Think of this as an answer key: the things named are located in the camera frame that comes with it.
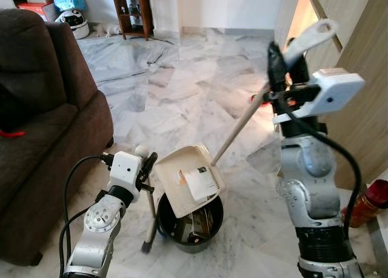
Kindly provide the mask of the dark wooden side table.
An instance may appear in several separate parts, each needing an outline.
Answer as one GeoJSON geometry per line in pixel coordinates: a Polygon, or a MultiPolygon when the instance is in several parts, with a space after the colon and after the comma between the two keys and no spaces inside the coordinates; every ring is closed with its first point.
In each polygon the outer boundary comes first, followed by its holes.
{"type": "Polygon", "coordinates": [[[113,0],[120,31],[124,39],[153,35],[152,9],[149,0],[113,0]]]}

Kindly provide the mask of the white and black helmet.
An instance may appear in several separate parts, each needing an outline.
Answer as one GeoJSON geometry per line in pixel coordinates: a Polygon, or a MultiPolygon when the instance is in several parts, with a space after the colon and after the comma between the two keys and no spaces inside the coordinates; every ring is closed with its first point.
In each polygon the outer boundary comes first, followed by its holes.
{"type": "Polygon", "coordinates": [[[90,34],[88,20],[80,10],[64,10],[55,21],[68,24],[76,39],[86,38],[90,34]]]}

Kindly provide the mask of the light wooden cabinet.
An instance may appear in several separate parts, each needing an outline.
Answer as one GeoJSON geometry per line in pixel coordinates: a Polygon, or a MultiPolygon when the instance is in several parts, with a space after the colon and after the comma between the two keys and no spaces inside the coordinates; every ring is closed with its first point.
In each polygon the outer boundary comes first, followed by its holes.
{"type": "Polygon", "coordinates": [[[311,49],[307,63],[344,68],[365,79],[365,86],[341,110],[325,114],[330,137],[343,145],[360,166],[363,183],[371,183],[388,166],[387,0],[281,0],[275,40],[285,45],[307,24],[305,15],[336,21],[337,38],[311,49]]]}

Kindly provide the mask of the black round trash bin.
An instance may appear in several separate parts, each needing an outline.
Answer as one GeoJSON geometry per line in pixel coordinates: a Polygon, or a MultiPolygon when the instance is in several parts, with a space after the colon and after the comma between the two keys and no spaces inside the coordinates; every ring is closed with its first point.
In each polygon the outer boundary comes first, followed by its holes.
{"type": "Polygon", "coordinates": [[[166,195],[158,204],[158,231],[185,253],[196,254],[205,250],[224,222],[224,204],[220,197],[191,214],[177,218],[166,195]]]}

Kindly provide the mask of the red tin can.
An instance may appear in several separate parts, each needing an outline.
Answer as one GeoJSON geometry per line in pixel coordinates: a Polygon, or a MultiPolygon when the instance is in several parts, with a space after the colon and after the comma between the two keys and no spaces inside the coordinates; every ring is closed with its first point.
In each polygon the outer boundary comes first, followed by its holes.
{"type": "Polygon", "coordinates": [[[349,227],[362,226],[386,208],[388,208],[388,181],[376,179],[356,199],[349,227]]]}

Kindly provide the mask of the beige long-handled dustpan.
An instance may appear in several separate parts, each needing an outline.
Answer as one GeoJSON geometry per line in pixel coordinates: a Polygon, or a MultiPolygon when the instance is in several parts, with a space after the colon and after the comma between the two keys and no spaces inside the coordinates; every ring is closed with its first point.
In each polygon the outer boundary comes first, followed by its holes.
{"type": "MultiPolygon", "coordinates": [[[[287,68],[293,67],[296,60],[307,50],[316,47],[338,31],[338,23],[330,19],[321,19],[303,31],[295,38],[283,53],[287,68]]],[[[155,173],[160,185],[169,199],[177,218],[184,217],[191,212],[210,203],[224,189],[224,181],[216,167],[216,161],[204,144],[189,145],[173,151],[157,162],[155,173]],[[186,185],[178,184],[178,171],[188,172],[198,167],[207,167],[213,174],[218,193],[202,204],[195,204],[186,185]]]]}

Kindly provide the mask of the white paper sheet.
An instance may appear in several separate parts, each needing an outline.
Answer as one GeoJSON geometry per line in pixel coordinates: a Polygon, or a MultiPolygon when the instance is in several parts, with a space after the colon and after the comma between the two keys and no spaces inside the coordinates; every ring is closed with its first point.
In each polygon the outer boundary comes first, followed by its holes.
{"type": "Polygon", "coordinates": [[[195,204],[202,204],[218,193],[213,174],[207,167],[179,170],[178,184],[188,187],[195,204]]]}

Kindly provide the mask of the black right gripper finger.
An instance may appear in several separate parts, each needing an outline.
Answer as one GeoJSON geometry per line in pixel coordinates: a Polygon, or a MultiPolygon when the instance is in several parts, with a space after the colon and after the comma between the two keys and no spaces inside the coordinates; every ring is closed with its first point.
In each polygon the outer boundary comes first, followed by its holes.
{"type": "Polygon", "coordinates": [[[293,86],[307,84],[310,81],[310,73],[304,56],[300,56],[293,67],[289,68],[289,77],[293,86]]]}
{"type": "Polygon", "coordinates": [[[271,92],[285,91],[288,70],[279,45],[271,42],[268,46],[268,85],[271,92]]]}

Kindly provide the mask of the dark brown sofa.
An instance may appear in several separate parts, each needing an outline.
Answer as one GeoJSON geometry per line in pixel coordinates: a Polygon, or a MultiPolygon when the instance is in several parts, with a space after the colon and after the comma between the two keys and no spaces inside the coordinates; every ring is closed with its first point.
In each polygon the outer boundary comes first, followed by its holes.
{"type": "Polygon", "coordinates": [[[66,23],[0,10],[0,260],[36,266],[86,170],[113,143],[113,119],[66,23]]]}

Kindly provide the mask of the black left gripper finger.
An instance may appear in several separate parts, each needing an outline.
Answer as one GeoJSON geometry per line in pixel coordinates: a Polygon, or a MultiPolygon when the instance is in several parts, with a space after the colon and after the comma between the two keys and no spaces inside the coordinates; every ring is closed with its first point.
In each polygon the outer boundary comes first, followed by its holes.
{"type": "Polygon", "coordinates": [[[150,153],[150,156],[147,157],[147,159],[144,160],[143,165],[141,169],[139,170],[139,178],[141,179],[148,179],[148,176],[150,176],[150,173],[153,170],[153,165],[158,159],[158,154],[153,151],[153,153],[150,153]]]}

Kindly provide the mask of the red and white box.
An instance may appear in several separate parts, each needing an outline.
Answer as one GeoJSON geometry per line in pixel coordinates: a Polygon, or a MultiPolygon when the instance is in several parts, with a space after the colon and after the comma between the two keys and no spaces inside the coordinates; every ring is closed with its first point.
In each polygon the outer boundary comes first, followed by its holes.
{"type": "Polygon", "coordinates": [[[55,21],[59,15],[53,3],[20,3],[18,7],[23,10],[31,10],[47,22],[55,21]]]}

